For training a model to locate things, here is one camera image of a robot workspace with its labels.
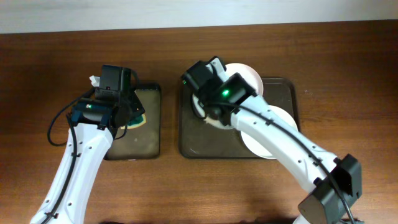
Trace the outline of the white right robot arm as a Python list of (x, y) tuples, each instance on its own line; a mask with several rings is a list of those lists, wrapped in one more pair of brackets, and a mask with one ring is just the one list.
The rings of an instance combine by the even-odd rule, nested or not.
[(305, 137), (284, 121), (263, 98), (259, 74), (241, 63), (214, 56), (199, 60), (181, 76), (193, 94), (193, 108), (216, 128), (247, 134), (260, 144), (253, 153), (271, 153), (308, 195), (299, 203), (296, 223), (357, 223), (351, 207), (362, 195), (357, 158), (343, 159)]

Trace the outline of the white plate with yellow stain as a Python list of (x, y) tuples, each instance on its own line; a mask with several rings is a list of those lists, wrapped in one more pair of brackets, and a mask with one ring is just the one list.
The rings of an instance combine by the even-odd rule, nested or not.
[(192, 107), (193, 107), (193, 112), (194, 112), (195, 116), (198, 117), (199, 119), (204, 120), (204, 122), (206, 124), (209, 124), (215, 128), (223, 129), (223, 130), (233, 129), (232, 126), (223, 125), (220, 121), (212, 119), (208, 115), (206, 115), (204, 109), (199, 104), (199, 99), (195, 95), (192, 95), (191, 100), (192, 100)]

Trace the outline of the pinkish white plate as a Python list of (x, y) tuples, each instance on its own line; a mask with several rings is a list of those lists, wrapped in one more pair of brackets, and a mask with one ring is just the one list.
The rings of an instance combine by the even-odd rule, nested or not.
[(246, 82), (256, 90), (257, 95), (262, 96), (264, 92), (262, 79), (260, 75), (253, 68), (243, 63), (227, 64), (226, 65), (227, 76), (230, 77), (235, 73), (239, 73), (246, 80)]

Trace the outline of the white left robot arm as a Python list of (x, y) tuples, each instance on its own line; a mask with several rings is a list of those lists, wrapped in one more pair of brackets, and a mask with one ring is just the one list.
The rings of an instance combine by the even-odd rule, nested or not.
[(60, 110), (69, 126), (61, 163), (50, 190), (31, 223), (83, 223), (98, 169), (118, 140), (118, 130), (144, 114), (136, 95), (137, 73), (103, 65), (91, 88)]

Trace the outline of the green and yellow sponge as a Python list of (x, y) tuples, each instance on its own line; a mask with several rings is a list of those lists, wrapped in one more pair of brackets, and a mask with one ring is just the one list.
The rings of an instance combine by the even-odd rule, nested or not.
[(136, 129), (139, 128), (141, 126), (143, 126), (144, 124), (146, 124), (147, 119), (146, 119), (146, 115), (142, 114), (138, 117), (136, 117), (134, 120), (131, 120), (127, 126), (122, 126), (121, 129)]

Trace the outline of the white deep plate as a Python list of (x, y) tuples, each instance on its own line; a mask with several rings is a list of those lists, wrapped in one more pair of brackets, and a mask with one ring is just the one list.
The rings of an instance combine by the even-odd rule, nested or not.
[[(299, 130), (298, 124), (294, 120), (293, 116), (286, 112), (286, 110), (272, 105), (269, 105), (269, 109), (281, 120), (287, 123), (292, 129), (296, 131)], [(267, 134), (268, 138), (272, 138), (273, 143), (281, 143), (283, 140), (287, 139), (286, 136), (283, 137), (284, 134), (281, 130), (277, 129), (275, 126), (272, 126), (272, 128), (279, 132), (277, 135), (273, 134), (272, 136)], [(265, 159), (276, 159), (270, 150), (268, 150), (267, 146), (263, 146), (262, 143), (257, 142), (254, 138), (243, 131), (241, 131), (241, 139), (243, 140), (244, 145), (255, 155)]]

